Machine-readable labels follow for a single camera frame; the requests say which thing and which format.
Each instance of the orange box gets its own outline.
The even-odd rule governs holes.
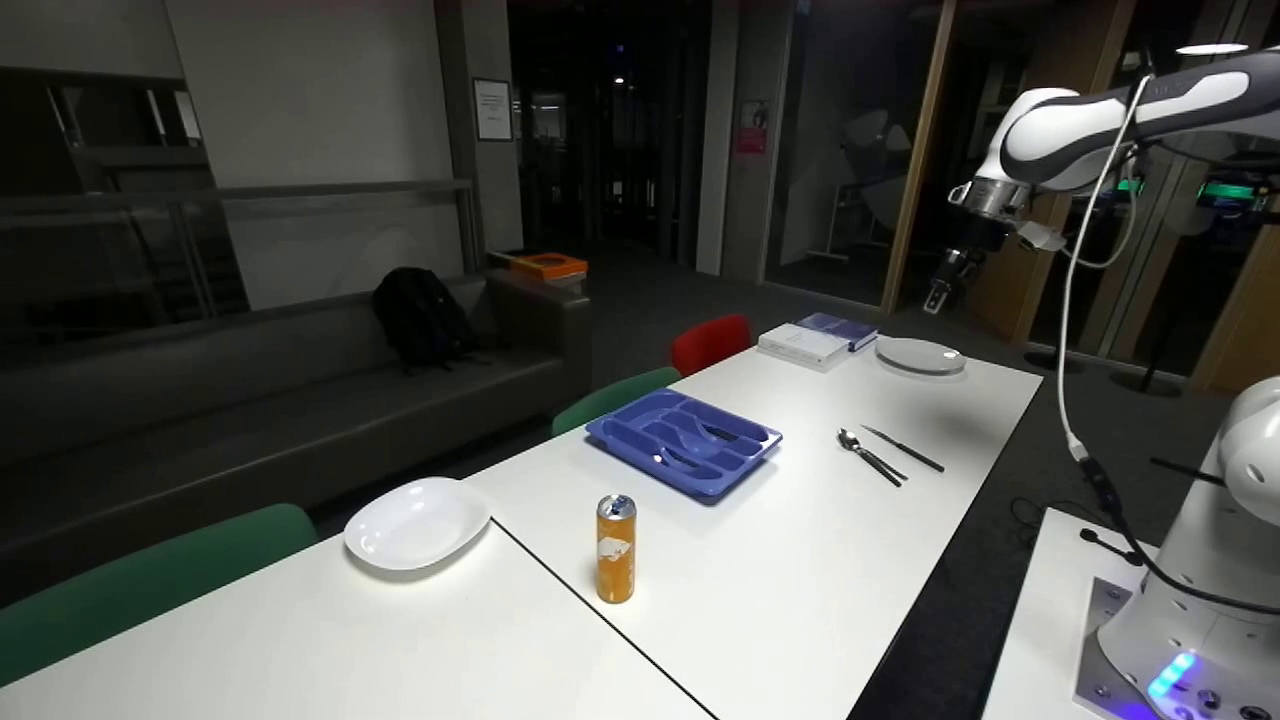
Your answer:
[[[563,251],[541,251],[541,255],[508,255],[514,269],[537,284],[575,284],[589,275],[589,262],[563,255]]]

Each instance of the blue light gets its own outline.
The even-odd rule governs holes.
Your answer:
[[[1165,665],[1165,672],[1149,684],[1153,701],[1165,701],[1171,684],[1181,684],[1196,669],[1196,652],[1181,652]]]

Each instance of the grey sofa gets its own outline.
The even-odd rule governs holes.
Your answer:
[[[370,298],[0,374],[0,601],[257,506],[321,506],[589,391],[592,300],[452,284],[483,352],[403,370]]]

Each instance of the green chair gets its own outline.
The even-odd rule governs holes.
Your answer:
[[[271,506],[100,565],[0,610],[0,684],[188,603],[318,543],[313,521]]]
[[[648,396],[648,391],[656,391],[656,388],[670,388],[670,384],[678,384],[678,381],[682,381],[678,370],[654,370],[654,374],[641,374],[641,375],[625,375],[625,381],[616,381],[616,384],[603,384],[603,388],[596,388],[592,396],[568,406],[568,408],[554,422],[554,435],[563,435],[563,432],[572,432],[572,427],[580,427],[580,426],[589,426],[589,422],[596,422],[596,418],[603,418],[603,414],[611,414],[611,408],[625,408],[625,406],[633,406],[636,396]]]

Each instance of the black backpack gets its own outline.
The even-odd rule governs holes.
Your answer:
[[[476,347],[476,329],[429,269],[393,269],[374,293],[374,315],[408,370],[449,364]]]

